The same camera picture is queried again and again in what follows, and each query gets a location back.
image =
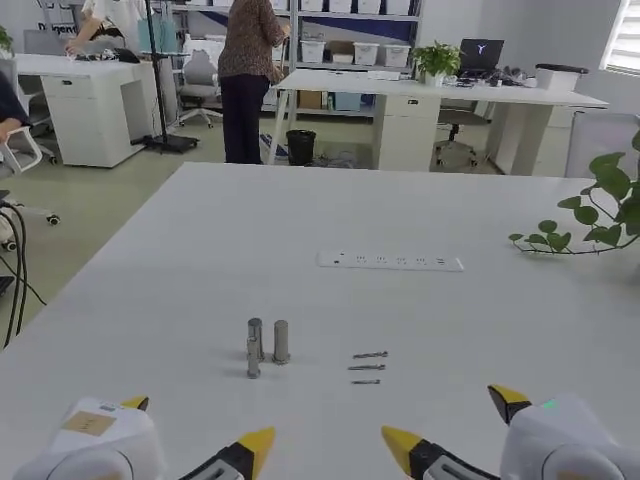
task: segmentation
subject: power outlet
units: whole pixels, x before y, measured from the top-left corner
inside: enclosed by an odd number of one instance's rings
[[[384,270],[431,270],[462,272],[459,258],[430,257],[427,255],[384,255],[348,251],[318,252],[319,267],[333,268],[377,268]]]

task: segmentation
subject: floor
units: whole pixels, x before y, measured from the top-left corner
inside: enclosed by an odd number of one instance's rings
[[[265,118],[262,131],[270,132],[273,119]],[[371,126],[362,121],[299,121],[297,128],[317,133],[316,153],[334,155],[344,150],[354,152],[366,163],[370,155],[368,145]],[[41,163],[19,178],[2,182],[14,198],[26,205],[42,206],[56,212],[62,223],[47,225],[42,218],[27,219],[29,283],[45,301],[52,300],[89,259],[118,231],[118,229],[149,199],[151,195],[184,162],[223,162],[222,128],[217,124],[208,129],[200,120],[180,130],[185,135],[201,139],[199,148],[183,156],[141,152],[112,170],[64,167]],[[465,129],[459,139],[482,149],[487,128]],[[440,132],[442,139],[447,132]],[[544,158],[553,158],[564,149],[566,133],[551,132],[545,137]],[[537,175],[560,175],[555,162],[540,162]],[[479,167],[478,173],[495,173],[489,166]],[[13,254],[4,258],[15,268]],[[0,275],[9,274],[0,265]],[[4,340],[11,309],[13,288],[0,299],[0,340]],[[36,298],[28,295],[25,324],[42,308]]]

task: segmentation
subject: metal peg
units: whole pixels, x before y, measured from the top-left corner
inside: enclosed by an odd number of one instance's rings
[[[386,365],[356,365],[349,367],[347,370],[386,370]]]
[[[380,380],[354,380],[352,385],[380,385]]]
[[[388,356],[389,356],[389,352],[385,350],[384,352],[358,353],[357,355],[354,355],[353,358],[358,359],[358,358],[373,358],[373,357],[388,357]]]
[[[285,365],[289,363],[289,324],[286,320],[278,320],[273,326],[274,348],[273,363]]]
[[[262,349],[262,320],[252,318],[249,320],[249,338],[255,338],[258,342],[258,361],[264,362],[264,350]]]
[[[258,360],[258,339],[249,337],[247,339],[247,360],[249,367],[247,369],[247,377],[258,378],[260,376],[260,361]]]

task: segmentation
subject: person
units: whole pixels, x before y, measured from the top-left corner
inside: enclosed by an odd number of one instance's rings
[[[280,26],[269,0],[234,0],[218,60],[227,163],[261,164],[260,111],[270,82],[279,80],[272,48],[291,27]]]
[[[11,132],[25,125],[29,125],[29,117],[11,83],[0,72],[0,145],[7,142]]]
[[[85,0],[82,13],[85,22],[67,43],[68,53],[101,53],[106,48],[140,51],[138,21],[147,18],[144,0]]]

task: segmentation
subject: trash bin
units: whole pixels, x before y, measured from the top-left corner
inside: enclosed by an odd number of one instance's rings
[[[316,132],[310,130],[289,130],[289,165],[304,167],[313,161],[313,147],[316,143]]]

